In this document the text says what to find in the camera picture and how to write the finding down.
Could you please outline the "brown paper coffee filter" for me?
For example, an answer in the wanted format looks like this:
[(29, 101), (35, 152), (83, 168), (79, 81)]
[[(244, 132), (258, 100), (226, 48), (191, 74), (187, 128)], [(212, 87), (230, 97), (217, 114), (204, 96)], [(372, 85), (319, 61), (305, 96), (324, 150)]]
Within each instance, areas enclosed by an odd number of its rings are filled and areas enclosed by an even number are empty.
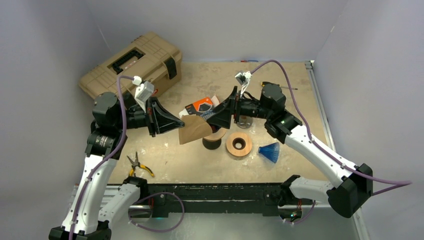
[(213, 133), (211, 126), (198, 115), (183, 115), (184, 127), (178, 129), (179, 144), (184, 145)]

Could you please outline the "wooden dripper stand black base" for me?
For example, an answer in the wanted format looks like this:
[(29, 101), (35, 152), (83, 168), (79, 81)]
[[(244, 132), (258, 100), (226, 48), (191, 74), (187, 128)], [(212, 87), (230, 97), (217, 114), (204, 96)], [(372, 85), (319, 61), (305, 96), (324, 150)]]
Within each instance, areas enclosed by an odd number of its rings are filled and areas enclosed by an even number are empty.
[(227, 133), (226, 128), (219, 128), (217, 131), (213, 132), (211, 135), (206, 136), (202, 139), (203, 146), (208, 150), (216, 150), (220, 147), (222, 143), (222, 138)]

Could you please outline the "blue ribbed dripper cone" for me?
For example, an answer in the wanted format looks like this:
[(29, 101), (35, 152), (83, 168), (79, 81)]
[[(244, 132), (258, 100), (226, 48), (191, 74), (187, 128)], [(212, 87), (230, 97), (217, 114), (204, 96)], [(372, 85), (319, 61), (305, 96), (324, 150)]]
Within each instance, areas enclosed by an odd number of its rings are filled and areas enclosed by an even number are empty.
[(207, 121), (211, 116), (213, 116), (215, 113), (212, 110), (208, 110), (203, 112), (200, 117), (203, 118), (205, 121)]

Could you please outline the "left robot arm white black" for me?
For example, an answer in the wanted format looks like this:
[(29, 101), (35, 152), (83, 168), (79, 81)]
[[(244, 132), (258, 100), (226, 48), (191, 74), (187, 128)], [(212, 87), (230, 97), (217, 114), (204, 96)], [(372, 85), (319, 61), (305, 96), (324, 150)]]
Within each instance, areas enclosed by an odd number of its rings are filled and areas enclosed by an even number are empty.
[(147, 128), (155, 137), (184, 126), (156, 97), (148, 98), (146, 109), (137, 104), (126, 109), (115, 93), (105, 92), (95, 98), (92, 114), (81, 180), (65, 220), (50, 230), (50, 240), (111, 239), (114, 224), (130, 205), (142, 205), (149, 199), (147, 181), (129, 176), (115, 196), (102, 205), (108, 181), (127, 140), (126, 131)]

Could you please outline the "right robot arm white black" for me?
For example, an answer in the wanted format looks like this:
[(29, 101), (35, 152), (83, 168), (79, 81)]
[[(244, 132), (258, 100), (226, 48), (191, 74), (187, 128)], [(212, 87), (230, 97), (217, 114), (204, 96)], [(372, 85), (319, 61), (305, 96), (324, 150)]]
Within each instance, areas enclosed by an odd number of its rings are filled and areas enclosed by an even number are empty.
[(299, 199), (327, 203), (340, 216), (350, 218), (372, 196), (373, 170), (365, 163), (357, 165), (308, 135), (308, 129), (286, 110), (286, 96), (279, 85), (262, 87), (259, 99), (244, 98), (237, 88), (221, 102), (206, 120), (208, 124), (229, 129), (240, 117), (264, 119), (267, 133), (282, 144), (300, 153), (317, 167), (326, 181), (293, 175), (282, 184), (279, 205)]

